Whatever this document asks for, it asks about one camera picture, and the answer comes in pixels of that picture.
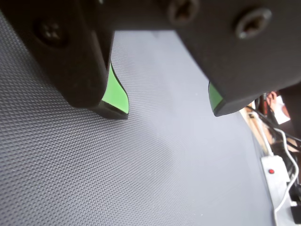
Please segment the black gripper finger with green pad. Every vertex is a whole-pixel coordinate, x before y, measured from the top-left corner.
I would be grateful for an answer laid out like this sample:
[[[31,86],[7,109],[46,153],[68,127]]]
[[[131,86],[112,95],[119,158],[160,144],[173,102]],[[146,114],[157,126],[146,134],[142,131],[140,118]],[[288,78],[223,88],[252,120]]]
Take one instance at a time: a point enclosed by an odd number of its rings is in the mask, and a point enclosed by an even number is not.
[[[221,96],[215,116],[301,80],[298,0],[164,0],[183,44]]]
[[[0,10],[64,99],[111,120],[126,120],[104,94],[128,96],[111,64],[113,33],[101,33],[96,0],[3,0]]]

